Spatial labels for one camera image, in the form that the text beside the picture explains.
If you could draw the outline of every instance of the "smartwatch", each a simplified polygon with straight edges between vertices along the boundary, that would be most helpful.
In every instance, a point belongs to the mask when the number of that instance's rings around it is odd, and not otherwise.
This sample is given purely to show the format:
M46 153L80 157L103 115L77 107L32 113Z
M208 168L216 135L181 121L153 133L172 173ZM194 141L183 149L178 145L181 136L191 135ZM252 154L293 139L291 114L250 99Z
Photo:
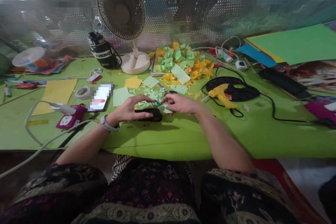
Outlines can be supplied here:
M109 125L106 122L106 117L107 115L104 115L101 119L100 119L100 124L103 126L104 129L106 129L107 131L110 132L117 132L119 130L119 124L117 125L117 127L112 127L111 125Z

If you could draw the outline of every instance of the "hand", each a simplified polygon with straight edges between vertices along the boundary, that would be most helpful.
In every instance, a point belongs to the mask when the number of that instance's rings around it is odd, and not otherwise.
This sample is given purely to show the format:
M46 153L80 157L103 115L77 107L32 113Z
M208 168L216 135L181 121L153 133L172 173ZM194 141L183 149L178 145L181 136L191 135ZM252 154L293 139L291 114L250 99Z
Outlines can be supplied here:
M135 113L134 112L134 106L138 102L146 101L149 103L153 103L154 101L149 98L148 96L138 94L136 96L132 96L126 99L126 101L120 105L119 108L117 108L115 111L113 111L111 114L109 114L106 117L106 122L111 125L112 127L114 125L117 125L118 123L122 121L135 121L145 118L153 117L153 114L147 113L147 112L140 112Z
M166 94L161 103L166 101L168 101L167 109L177 113L195 115L207 110L202 103L179 94Z

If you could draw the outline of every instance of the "plastic lid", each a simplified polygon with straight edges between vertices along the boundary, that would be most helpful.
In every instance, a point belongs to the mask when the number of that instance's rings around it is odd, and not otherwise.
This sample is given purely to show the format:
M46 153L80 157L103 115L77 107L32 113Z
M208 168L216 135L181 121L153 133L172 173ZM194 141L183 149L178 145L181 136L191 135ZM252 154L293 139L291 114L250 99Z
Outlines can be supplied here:
M23 67L39 60L44 53L45 50L42 47L32 47L16 55L12 63L14 66Z

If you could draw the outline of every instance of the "black water bottle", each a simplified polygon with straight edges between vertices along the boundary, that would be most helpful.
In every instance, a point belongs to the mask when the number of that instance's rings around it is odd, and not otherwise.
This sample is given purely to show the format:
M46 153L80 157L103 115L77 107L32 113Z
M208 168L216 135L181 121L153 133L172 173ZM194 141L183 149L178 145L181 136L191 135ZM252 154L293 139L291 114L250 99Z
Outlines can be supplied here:
M118 68L121 66L121 58L113 46L107 42L99 32L90 32L87 38L93 56L104 68Z

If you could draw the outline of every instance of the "pink device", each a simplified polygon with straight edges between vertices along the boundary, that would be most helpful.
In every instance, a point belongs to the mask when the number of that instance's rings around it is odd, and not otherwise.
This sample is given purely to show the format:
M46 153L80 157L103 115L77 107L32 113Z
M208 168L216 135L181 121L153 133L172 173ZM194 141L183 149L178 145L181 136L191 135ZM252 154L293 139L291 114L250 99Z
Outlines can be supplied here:
M304 106L310 113L312 113L318 119L329 118L330 120L332 120L335 123L335 125L330 126L329 128L336 129L336 114L326 109L324 106L329 103L330 103L329 101L320 100L309 102Z
M79 105L72 105L70 106L74 109L76 109L76 112L72 115L64 115L62 119L58 122L56 125L56 128L61 128L61 129L70 129L73 126L77 125L80 123L82 120L84 113L86 112L86 108L84 107L84 104L81 103Z

